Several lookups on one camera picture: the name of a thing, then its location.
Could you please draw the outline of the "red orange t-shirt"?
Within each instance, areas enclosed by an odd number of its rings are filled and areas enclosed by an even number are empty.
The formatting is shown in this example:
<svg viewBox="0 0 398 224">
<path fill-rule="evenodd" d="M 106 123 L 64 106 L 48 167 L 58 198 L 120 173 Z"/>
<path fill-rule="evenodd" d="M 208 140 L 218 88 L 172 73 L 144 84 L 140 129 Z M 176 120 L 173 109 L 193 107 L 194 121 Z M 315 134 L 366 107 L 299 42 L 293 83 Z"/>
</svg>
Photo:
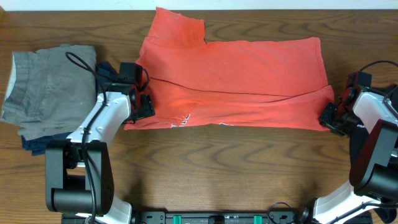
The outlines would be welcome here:
<svg viewBox="0 0 398 224">
<path fill-rule="evenodd" d="M 207 124 L 322 129 L 335 99 L 316 37 L 205 41 L 205 23 L 157 8 L 139 52 L 155 115 L 126 129 Z"/>
</svg>

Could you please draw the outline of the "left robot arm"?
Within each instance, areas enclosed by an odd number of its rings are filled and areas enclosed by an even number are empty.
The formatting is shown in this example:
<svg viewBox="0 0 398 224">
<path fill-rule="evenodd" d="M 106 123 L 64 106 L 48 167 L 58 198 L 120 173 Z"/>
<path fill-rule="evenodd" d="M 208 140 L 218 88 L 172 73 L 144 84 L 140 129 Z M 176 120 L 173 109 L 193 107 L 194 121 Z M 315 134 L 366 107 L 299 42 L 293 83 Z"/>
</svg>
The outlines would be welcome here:
<svg viewBox="0 0 398 224">
<path fill-rule="evenodd" d="M 45 150 L 47 208 L 62 223 L 139 223 L 133 206 L 114 194 L 108 147 L 120 125 L 153 116 L 149 95 L 131 84 L 112 83 L 84 122 Z"/>
</svg>

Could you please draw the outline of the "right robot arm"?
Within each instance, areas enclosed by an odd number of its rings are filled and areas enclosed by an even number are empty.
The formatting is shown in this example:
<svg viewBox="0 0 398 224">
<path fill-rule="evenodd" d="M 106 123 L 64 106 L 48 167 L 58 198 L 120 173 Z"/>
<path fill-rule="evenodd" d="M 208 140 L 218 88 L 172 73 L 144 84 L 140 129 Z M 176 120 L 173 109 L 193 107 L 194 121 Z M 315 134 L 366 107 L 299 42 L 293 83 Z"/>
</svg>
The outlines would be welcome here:
<svg viewBox="0 0 398 224">
<path fill-rule="evenodd" d="M 349 137 L 349 179 L 307 207 L 302 223 L 370 223 L 374 210 L 383 223 L 397 218 L 397 88 L 371 88 L 372 76 L 347 78 L 340 103 L 327 104 L 322 126 Z"/>
</svg>

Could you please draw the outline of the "black garment with logo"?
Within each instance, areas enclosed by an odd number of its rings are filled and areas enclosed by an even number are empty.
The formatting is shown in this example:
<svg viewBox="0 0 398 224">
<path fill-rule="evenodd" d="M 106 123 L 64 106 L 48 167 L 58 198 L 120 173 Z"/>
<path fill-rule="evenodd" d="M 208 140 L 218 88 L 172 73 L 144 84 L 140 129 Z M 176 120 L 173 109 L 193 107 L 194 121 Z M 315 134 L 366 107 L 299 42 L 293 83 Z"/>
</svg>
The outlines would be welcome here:
<svg viewBox="0 0 398 224">
<path fill-rule="evenodd" d="M 363 172 L 368 168 L 369 156 L 365 147 L 369 137 L 367 129 L 363 126 L 355 127 L 349 139 L 350 173 Z"/>
</svg>

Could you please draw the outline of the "folded navy garment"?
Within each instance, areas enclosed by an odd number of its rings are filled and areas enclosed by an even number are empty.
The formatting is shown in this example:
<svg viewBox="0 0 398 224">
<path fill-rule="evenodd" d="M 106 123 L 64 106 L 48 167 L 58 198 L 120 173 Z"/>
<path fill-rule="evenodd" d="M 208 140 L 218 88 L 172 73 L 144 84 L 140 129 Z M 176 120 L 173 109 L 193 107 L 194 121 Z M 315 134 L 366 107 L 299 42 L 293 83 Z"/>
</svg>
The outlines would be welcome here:
<svg viewBox="0 0 398 224">
<path fill-rule="evenodd" d="M 96 94 L 98 95 L 100 93 L 100 86 L 107 82 L 113 81 L 116 78 L 117 73 L 108 62 L 102 62 L 98 64 L 96 66 L 96 72 L 99 75 L 96 81 Z M 45 154 L 46 147 L 50 141 L 65 139 L 69 134 L 70 132 L 66 132 L 51 136 L 43 136 L 32 140 L 26 140 L 24 136 L 21 136 L 21 143 L 22 147 L 26 151 L 32 152 L 32 156 L 39 156 Z"/>
</svg>

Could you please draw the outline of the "folded grey shorts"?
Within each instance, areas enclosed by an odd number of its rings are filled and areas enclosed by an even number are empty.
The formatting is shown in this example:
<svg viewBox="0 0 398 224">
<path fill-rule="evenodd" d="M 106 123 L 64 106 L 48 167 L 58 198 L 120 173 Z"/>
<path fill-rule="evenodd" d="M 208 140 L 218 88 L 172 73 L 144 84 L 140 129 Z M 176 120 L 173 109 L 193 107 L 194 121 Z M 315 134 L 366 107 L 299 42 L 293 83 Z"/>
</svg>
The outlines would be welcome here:
<svg viewBox="0 0 398 224">
<path fill-rule="evenodd" d="M 94 76 L 66 58 L 72 52 L 90 67 L 89 45 L 61 45 L 36 52 L 13 52 L 1 121 L 20 127 L 27 140 L 73 132 L 96 103 Z"/>
</svg>

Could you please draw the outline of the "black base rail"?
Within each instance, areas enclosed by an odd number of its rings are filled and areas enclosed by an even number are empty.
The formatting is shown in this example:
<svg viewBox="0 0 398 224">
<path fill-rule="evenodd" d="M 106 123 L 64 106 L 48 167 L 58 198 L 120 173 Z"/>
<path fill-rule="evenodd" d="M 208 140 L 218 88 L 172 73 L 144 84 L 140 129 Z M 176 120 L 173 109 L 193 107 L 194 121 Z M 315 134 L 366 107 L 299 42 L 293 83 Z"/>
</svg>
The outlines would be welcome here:
<svg viewBox="0 0 398 224">
<path fill-rule="evenodd" d="M 62 224 L 89 223 L 85 217 L 77 215 L 62 215 Z M 266 213 L 172 213 L 151 211 L 138 213 L 132 212 L 131 224 L 270 224 L 270 223 L 311 223 L 302 222 L 298 212 L 293 208 L 272 208 Z M 370 212 L 364 212 L 345 221 L 348 224 L 372 224 Z"/>
</svg>

